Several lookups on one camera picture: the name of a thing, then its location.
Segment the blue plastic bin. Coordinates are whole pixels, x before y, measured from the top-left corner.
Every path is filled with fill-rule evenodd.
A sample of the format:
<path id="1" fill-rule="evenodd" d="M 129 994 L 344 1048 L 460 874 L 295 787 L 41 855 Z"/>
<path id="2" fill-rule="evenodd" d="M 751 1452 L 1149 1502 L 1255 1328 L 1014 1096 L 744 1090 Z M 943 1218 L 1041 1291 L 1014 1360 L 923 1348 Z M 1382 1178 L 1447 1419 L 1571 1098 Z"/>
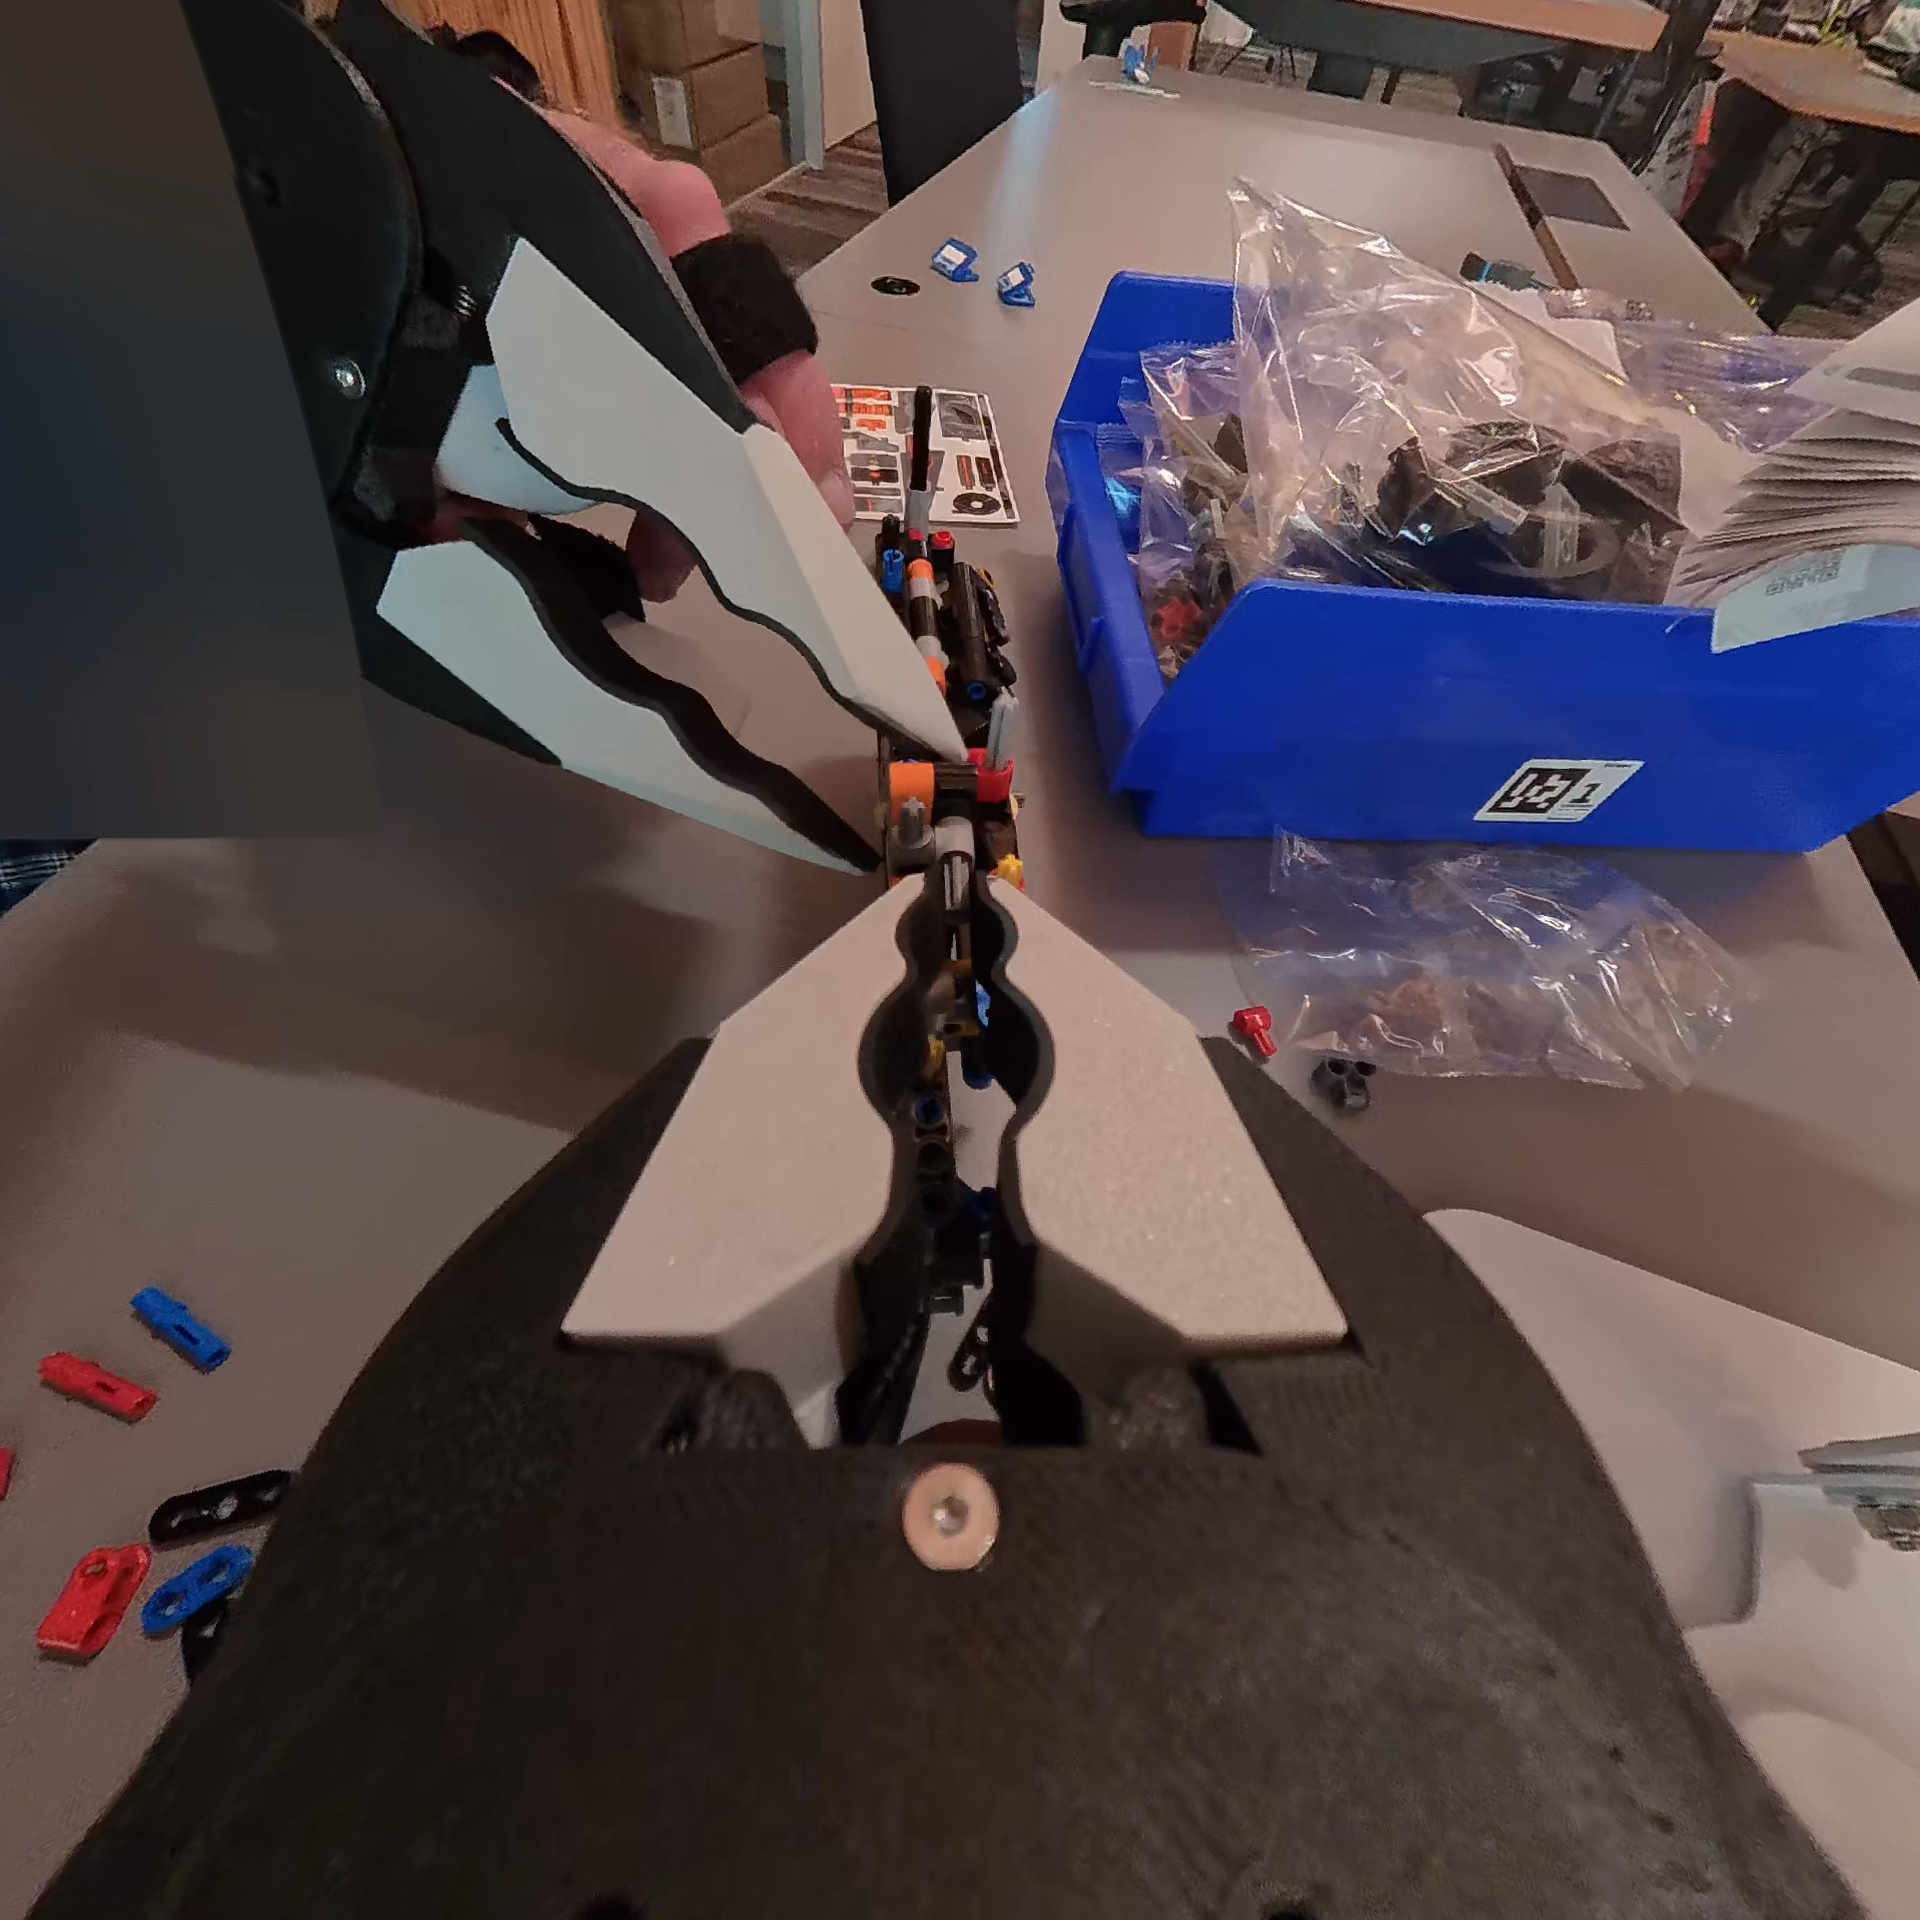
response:
<path id="1" fill-rule="evenodd" d="M 1117 273 L 1046 490 L 1071 658 L 1142 833 L 1801 855 L 1918 787 L 1916 619 L 1711 649 L 1711 618 L 1252 584 L 1163 681 L 1097 430 L 1157 345 L 1230 337 L 1221 279 Z"/>

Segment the red long lego pin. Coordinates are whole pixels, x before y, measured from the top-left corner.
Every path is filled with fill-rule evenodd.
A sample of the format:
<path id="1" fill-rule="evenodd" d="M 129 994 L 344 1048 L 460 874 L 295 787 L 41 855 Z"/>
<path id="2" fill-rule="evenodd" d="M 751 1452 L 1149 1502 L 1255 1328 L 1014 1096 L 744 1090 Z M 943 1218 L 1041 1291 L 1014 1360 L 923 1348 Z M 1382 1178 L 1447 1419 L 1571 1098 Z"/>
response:
<path id="1" fill-rule="evenodd" d="M 104 1414 L 121 1424 L 143 1422 L 158 1407 L 158 1390 L 119 1377 L 70 1351 L 38 1359 L 36 1382 L 63 1402 Z"/>

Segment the white book stand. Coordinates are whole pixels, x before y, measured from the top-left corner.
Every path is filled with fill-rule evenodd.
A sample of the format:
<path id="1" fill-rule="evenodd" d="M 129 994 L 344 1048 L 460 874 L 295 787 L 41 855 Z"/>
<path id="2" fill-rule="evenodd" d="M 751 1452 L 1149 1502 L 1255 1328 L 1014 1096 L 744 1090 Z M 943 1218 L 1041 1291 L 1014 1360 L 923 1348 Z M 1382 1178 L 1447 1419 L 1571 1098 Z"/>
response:
<path id="1" fill-rule="evenodd" d="M 1695 1666 L 1870 1915 L 1918 1915 L 1916 1371 L 1468 1210 Z"/>

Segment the sticker sheet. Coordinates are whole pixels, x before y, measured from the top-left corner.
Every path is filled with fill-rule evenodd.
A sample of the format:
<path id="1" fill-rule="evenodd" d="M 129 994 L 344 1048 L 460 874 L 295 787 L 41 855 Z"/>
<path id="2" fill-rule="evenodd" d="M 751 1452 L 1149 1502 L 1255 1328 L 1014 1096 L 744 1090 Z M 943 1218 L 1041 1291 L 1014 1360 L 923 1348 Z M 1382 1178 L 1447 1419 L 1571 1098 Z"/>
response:
<path id="1" fill-rule="evenodd" d="M 915 472 L 915 388 L 831 384 L 857 521 L 904 518 Z M 931 392 L 928 518 L 935 527 L 1016 527 L 1020 511 L 984 393 Z"/>

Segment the red lego block with hole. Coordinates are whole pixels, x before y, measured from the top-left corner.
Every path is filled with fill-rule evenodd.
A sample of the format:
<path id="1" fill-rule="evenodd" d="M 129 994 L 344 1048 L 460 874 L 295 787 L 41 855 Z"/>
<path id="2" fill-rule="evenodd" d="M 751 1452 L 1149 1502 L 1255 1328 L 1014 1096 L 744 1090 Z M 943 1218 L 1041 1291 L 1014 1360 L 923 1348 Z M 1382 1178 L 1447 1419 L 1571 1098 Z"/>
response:
<path id="1" fill-rule="evenodd" d="M 147 1544 L 86 1550 L 35 1630 L 36 1654 L 68 1664 L 96 1659 L 119 1633 L 150 1566 Z"/>

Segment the blue thin lego liftarm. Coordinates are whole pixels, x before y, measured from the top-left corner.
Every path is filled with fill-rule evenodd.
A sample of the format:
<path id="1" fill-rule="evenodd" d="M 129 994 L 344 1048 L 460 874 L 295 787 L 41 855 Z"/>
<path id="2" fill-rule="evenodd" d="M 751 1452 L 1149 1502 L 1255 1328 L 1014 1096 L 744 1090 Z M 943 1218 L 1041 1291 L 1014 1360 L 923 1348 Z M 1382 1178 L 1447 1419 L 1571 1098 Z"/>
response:
<path id="1" fill-rule="evenodd" d="M 240 1588 L 256 1564 L 256 1552 L 241 1544 L 222 1544 L 199 1560 L 168 1575 L 153 1588 L 140 1612 L 140 1630 L 149 1639 L 161 1639 L 209 1606 L 225 1601 Z"/>

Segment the blue long lego pin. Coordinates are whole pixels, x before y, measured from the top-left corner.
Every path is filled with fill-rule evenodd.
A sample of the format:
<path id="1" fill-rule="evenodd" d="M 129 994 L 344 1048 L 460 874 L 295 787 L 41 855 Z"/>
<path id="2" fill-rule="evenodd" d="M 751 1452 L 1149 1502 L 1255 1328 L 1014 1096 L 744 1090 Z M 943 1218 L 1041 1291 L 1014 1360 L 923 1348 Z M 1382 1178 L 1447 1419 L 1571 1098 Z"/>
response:
<path id="1" fill-rule="evenodd" d="M 223 1367 L 232 1351 L 195 1307 L 159 1287 L 141 1287 L 127 1307 L 143 1331 L 201 1374 Z"/>

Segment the person's left hand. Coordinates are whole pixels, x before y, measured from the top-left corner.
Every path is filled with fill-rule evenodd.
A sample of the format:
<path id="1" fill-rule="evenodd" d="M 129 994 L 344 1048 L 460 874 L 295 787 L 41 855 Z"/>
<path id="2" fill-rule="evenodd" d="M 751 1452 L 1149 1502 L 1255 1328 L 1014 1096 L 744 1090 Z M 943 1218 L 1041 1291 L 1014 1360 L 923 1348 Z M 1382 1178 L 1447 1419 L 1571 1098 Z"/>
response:
<path id="1" fill-rule="evenodd" d="M 544 118 L 649 225 L 736 388 L 795 451 L 837 527 L 847 530 L 855 498 L 831 384 L 792 278 L 760 240 L 731 228 L 699 167 L 654 156 L 576 115 Z"/>

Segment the black chair back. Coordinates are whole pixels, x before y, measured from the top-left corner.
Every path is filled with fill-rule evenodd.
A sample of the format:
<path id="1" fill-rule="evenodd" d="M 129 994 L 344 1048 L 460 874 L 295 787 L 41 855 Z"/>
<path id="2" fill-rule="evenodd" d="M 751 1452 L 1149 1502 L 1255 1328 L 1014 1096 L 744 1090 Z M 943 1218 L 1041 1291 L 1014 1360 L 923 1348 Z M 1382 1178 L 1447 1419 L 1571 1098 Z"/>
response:
<path id="1" fill-rule="evenodd" d="M 862 2 L 888 207 L 1023 106 L 1016 2 Z"/>

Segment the crumpled clear plastic bag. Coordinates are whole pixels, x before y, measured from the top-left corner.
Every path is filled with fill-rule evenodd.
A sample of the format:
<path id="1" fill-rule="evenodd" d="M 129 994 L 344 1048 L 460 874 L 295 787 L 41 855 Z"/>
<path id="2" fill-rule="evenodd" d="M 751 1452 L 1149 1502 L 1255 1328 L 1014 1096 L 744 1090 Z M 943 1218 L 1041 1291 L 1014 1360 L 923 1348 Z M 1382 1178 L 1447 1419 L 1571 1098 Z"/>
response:
<path id="1" fill-rule="evenodd" d="M 1240 991 L 1317 1058 L 1681 1090 L 1752 996 L 1685 913 L 1561 851 L 1272 833 L 1214 874 Z"/>

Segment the wooden office desk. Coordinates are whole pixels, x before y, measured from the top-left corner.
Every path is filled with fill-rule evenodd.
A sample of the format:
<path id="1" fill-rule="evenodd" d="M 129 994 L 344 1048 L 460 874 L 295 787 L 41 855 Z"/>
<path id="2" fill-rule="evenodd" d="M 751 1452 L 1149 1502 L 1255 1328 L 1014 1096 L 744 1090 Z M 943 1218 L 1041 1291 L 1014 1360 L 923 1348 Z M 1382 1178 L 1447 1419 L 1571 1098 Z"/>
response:
<path id="1" fill-rule="evenodd" d="M 1505 39 L 1590 46 L 1641 56 L 1667 32 L 1668 15 L 1644 2 L 1358 2 L 1361 17 L 1485 31 Z"/>
<path id="2" fill-rule="evenodd" d="M 1851 46 L 1713 31 L 1701 48 L 1724 78 L 1791 115 L 1918 137 L 1918 92 L 1880 74 Z"/>

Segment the instruction booklet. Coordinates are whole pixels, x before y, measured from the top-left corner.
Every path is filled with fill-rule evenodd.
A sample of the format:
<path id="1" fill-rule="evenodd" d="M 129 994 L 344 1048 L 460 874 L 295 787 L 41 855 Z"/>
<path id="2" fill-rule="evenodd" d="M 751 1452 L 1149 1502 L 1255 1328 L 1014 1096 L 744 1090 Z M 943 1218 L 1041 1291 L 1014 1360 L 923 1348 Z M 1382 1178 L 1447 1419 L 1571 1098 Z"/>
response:
<path id="1" fill-rule="evenodd" d="M 1795 393 L 1816 414 L 1759 455 L 1673 567 L 1717 657 L 1918 614 L 1916 305 L 1839 345 Z"/>

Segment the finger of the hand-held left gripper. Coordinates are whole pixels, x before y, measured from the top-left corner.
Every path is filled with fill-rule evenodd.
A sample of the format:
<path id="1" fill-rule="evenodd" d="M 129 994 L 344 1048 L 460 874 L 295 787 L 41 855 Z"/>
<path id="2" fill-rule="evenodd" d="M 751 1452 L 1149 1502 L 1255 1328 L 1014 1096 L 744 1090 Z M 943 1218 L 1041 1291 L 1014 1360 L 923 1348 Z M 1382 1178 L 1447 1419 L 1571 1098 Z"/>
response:
<path id="1" fill-rule="evenodd" d="M 705 698 L 633 658 L 559 554 L 505 519 L 385 556 L 395 635 L 372 681 L 456 729 L 841 874 L 879 854 L 797 776 L 736 740 Z"/>
<path id="2" fill-rule="evenodd" d="M 621 321 L 511 240 L 486 306 L 493 364 L 468 371 L 439 481 L 520 512 L 609 500 L 654 515 L 716 600 L 784 635 L 841 707 L 959 762 L 928 660 L 797 452 L 744 407 L 646 248 L 631 266 Z"/>

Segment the lego car chassis model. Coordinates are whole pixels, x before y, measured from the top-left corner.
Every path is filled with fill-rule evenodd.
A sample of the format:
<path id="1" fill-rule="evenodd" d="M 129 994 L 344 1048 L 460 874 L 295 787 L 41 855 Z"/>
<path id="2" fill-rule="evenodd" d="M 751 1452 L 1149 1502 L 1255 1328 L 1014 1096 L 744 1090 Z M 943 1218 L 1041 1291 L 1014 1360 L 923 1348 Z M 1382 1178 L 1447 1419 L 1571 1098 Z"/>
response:
<path id="1" fill-rule="evenodd" d="M 877 751 L 881 875 L 943 890 L 943 963 L 928 991 L 928 1063 L 907 1108 L 919 1137 L 919 1208 L 928 1230 L 925 1337 L 903 1411 L 907 1442 L 990 1444 L 988 1300 L 992 1183 L 973 1138 L 992 1092 L 984 1041 L 992 991 L 973 961 L 967 895 L 976 878 L 1023 882 L 1016 842 L 1016 670 L 992 575 L 956 546 L 958 527 L 928 518 L 931 386 L 917 386 L 904 518 L 872 529 L 870 571 L 900 618 L 967 753 L 961 770 L 888 737 Z"/>

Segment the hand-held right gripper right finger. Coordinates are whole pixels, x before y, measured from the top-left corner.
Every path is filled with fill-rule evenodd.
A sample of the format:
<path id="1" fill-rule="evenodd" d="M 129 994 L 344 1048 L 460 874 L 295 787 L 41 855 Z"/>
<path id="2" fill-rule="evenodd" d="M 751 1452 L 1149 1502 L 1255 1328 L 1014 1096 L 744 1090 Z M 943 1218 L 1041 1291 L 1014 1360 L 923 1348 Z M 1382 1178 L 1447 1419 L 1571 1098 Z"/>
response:
<path id="1" fill-rule="evenodd" d="M 1004 1439 L 1073 1448 L 1144 1374 L 1329 1351 L 1349 1320 L 1193 1025 L 1012 882 L 977 884 Z"/>

